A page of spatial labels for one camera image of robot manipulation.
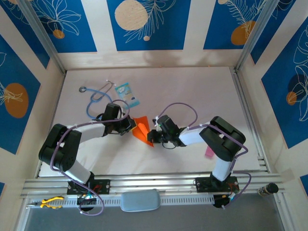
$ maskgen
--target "black cylinder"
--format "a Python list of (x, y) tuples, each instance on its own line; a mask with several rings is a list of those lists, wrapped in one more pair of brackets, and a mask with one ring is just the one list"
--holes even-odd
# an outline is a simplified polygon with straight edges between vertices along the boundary
[(279, 190), (277, 184), (275, 183), (269, 183), (268, 185), (262, 187), (262, 188), (259, 188), (258, 189), (258, 194), (260, 196), (267, 196), (267, 195), (271, 195), (273, 193), (277, 193)]

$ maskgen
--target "pink tag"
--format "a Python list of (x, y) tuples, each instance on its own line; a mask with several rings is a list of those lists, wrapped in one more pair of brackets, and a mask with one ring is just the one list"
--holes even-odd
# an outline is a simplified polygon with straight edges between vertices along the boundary
[(214, 151), (208, 146), (206, 148), (205, 156), (209, 159), (212, 159), (214, 155), (215, 155)]

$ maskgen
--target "pliers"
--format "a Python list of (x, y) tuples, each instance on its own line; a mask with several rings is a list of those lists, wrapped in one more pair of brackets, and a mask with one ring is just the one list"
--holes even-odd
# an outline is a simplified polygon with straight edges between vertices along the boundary
[(33, 202), (33, 203), (30, 203), (30, 204), (27, 204), (27, 206), (40, 206), (41, 208), (46, 206), (47, 208), (52, 208), (52, 209), (62, 208), (62, 205), (60, 205), (60, 206), (52, 206), (52, 205), (47, 204), (47, 203), (49, 203), (51, 201), (55, 201), (55, 200), (64, 200), (64, 197), (62, 197), (62, 196), (55, 196), (55, 197), (52, 197), (50, 199), (44, 199), (41, 202)]

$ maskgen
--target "orange circle pattern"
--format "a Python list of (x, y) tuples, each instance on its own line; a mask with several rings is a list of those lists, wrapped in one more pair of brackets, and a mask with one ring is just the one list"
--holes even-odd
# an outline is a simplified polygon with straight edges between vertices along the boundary
[(296, 98), (297, 98), (297, 96), (296, 96), (296, 93), (295, 92), (289, 92), (288, 94), (287, 94), (287, 103), (289, 104), (289, 105), (291, 105), (291, 106), (293, 106), (295, 103), (296, 103)]
[(9, 100), (6, 100), (4, 104), (5, 104), (5, 108), (7, 112), (11, 116), (17, 119), (24, 117), (25, 114), (27, 113), (27, 109), (29, 105), (28, 93), (26, 89), (24, 88), (24, 86), (19, 83), (11, 83), (6, 87), (6, 90), (16, 95), (22, 93), (22, 96), (20, 97), (22, 102), (14, 100), (14, 99), (9, 99)]
[(52, 32), (52, 34), (53, 34), (53, 36), (55, 36), (57, 39), (64, 39), (64, 36), (65, 36), (64, 32), (61, 31), (61, 30), (54, 30), (54, 31)]
[(249, 21), (246, 22), (245, 25), (238, 26), (231, 35), (231, 42), (234, 45), (244, 45), (247, 42), (248, 37), (246, 37), (246, 28), (250, 27), (247, 31), (248, 35), (250, 35), (252, 29), (254, 28), (256, 22), (255, 21)]

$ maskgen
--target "orange folded paper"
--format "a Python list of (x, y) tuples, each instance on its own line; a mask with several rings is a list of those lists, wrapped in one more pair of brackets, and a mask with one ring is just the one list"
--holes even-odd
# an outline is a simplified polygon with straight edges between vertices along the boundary
[(150, 132), (150, 126), (148, 122), (148, 117), (143, 116), (140, 118), (133, 118), (137, 124), (137, 126), (132, 130), (133, 136), (142, 142), (154, 147), (153, 144), (147, 141), (147, 135)]

